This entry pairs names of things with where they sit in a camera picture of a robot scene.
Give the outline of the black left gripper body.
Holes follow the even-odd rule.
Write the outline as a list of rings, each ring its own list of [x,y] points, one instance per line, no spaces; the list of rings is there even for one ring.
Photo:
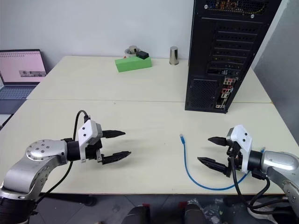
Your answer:
[[[97,162],[102,162],[102,154],[100,152],[101,149],[102,149],[101,139],[99,139],[93,145],[88,145],[85,148],[86,159],[96,160]]]

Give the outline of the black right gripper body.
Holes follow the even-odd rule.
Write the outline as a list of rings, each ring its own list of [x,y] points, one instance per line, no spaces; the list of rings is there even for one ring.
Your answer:
[[[241,147],[237,142],[228,142],[228,169],[226,174],[230,175],[232,172],[232,167],[236,170],[242,169],[242,154],[240,152]]]

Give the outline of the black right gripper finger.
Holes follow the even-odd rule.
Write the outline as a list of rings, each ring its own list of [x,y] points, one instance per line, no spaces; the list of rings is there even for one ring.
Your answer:
[[[211,137],[208,138],[208,141],[216,144],[216,145],[220,145],[220,146],[227,146],[227,140],[224,137]]]
[[[228,165],[226,166],[225,164],[218,163],[216,160],[207,157],[198,157],[197,159],[208,168],[223,173],[226,177],[230,177],[232,172],[231,161],[228,161]]]

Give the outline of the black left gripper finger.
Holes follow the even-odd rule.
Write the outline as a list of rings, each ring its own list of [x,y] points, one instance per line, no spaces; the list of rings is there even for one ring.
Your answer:
[[[106,139],[115,138],[126,134],[125,132],[118,131],[118,130],[105,130],[102,131],[102,133],[103,133],[102,137]]]
[[[105,156],[104,154],[101,155],[101,163],[103,165],[109,164],[109,163],[114,163],[117,162],[119,160],[122,160],[124,158],[126,158],[127,156],[129,156],[131,154],[130,151],[122,151],[122,152],[118,152],[118,153],[114,153],[110,156]]]

